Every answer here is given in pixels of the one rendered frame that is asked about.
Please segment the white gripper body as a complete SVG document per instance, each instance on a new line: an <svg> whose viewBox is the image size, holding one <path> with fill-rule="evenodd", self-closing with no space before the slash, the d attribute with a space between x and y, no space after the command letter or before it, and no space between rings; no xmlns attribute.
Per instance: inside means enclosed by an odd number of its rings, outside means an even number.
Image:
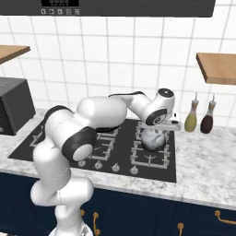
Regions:
<svg viewBox="0 0 236 236"><path fill-rule="evenodd" d="M147 125L141 122L142 128L150 128L150 129L157 129L162 131L180 131L182 128L182 124L178 121L170 120L166 123L155 124L155 125Z"/></svg>

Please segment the white grey kettle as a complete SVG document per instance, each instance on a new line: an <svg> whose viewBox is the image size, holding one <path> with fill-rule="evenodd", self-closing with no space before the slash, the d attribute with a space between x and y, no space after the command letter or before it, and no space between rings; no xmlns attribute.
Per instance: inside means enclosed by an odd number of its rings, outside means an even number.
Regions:
<svg viewBox="0 0 236 236"><path fill-rule="evenodd" d="M147 128L141 133L141 143L145 150L155 152L165 147L166 139L161 131Z"/></svg>

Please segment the yellow oil bottle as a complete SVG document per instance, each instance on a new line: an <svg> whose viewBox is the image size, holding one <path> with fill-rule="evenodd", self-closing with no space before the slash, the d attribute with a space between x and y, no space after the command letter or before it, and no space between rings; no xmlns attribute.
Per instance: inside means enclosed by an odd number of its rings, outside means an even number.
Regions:
<svg viewBox="0 0 236 236"><path fill-rule="evenodd" d="M191 110L184 122L184 129L186 132L192 133L196 128L197 124L196 109L198 106L198 102L199 100L197 98L194 98L192 100Z"/></svg>

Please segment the dark brown sauce bottle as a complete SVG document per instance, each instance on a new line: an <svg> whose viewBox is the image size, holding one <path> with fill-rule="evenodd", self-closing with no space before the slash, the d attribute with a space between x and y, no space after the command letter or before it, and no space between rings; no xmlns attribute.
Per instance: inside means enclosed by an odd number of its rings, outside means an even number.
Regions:
<svg viewBox="0 0 236 236"><path fill-rule="evenodd" d="M200 124L200 131L203 134L209 134L212 130L213 111L215 109L216 104L217 103L215 102L215 99L212 99L208 104L208 109L207 109L206 115L204 116L204 118L202 119L202 122Z"/></svg>

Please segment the black hob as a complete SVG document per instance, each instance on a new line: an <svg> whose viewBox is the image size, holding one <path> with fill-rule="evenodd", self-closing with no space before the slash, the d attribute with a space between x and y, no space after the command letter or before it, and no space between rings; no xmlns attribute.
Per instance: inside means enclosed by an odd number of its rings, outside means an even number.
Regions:
<svg viewBox="0 0 236 236"><path fill-rule="evenodd" d="M70 160L71 168L107 172L123 176L133 176L148 180L157 180L168 183L176 182L175 143L174 132L164 133L166 146L159 152L149 152L141 145L141 122L127 119L118 129L108 133L97 133L96 146L91 156L86 159L83 168L78 167L78 162ZM97 161L102 163L102 168L96 170ZM117 163L120 166L118 172L112 170ZM130 169L138 168L138 174L133 175Z"/></svg>

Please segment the navy cupboard door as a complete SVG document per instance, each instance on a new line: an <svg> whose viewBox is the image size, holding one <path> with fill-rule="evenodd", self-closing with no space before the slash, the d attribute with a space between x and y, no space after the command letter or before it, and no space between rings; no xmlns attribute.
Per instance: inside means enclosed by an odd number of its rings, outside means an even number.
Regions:
<svg viewBox="0 0 236 236"><path fill-rule="evenodd" d="M100 236L171 236L174 201L96 188L90 203Z"/></svg>
<svg viewBox="0 0 236 236"><path fill-rule="evenodd" d="M56 226L54 206L35 206L37 178L0 172L0 231L11 236L48 236Z"/></svg>

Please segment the navy drawer front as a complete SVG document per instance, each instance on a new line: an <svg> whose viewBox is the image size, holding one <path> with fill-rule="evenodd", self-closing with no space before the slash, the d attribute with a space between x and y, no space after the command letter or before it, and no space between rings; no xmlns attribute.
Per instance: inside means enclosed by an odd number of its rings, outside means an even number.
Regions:
<svg viewBox="0 0 236 236"><path fill-rule="evenodd" d="M181 203L179 222L184 225L182 236L236 236L236 225L220 222L215 210L220 210L221 218L236 221L236 210Z"/></svg>

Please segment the black range hood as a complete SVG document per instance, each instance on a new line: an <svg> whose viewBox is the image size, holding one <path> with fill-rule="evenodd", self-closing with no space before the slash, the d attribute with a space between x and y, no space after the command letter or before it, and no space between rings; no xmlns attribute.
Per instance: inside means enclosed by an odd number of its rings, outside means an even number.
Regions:
<svg viewBox="0 0 236 236"><path fill-rule="evenodd" d="M216 0L0 0L0 16L211 18Z"/></svg>

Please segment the dark grey toaster oven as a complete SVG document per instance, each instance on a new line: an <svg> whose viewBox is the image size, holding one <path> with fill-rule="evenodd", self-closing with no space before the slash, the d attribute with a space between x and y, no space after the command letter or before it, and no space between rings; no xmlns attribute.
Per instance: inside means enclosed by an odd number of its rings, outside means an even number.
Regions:
<svg viewBox="0 0 236 236"><path fill-rule="evenodd" d="M28 81L0 77L0 135L15 136L35 114Z"/></svg>

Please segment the wooden wall shelf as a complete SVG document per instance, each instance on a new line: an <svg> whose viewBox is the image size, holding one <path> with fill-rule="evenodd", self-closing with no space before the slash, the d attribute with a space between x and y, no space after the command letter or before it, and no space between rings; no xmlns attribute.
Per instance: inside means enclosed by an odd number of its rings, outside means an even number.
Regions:
<svg viewBox="0 0 236 236"><path fill-rule="evenodd" d="M195 58L207 84L236 86L236 53L197 53Z"/></svg>
<svg viewBox="0 0 236 236"><path fill-rule="evenodd" d="M29 46L0 45L0 65L29 51Z"/></svg>

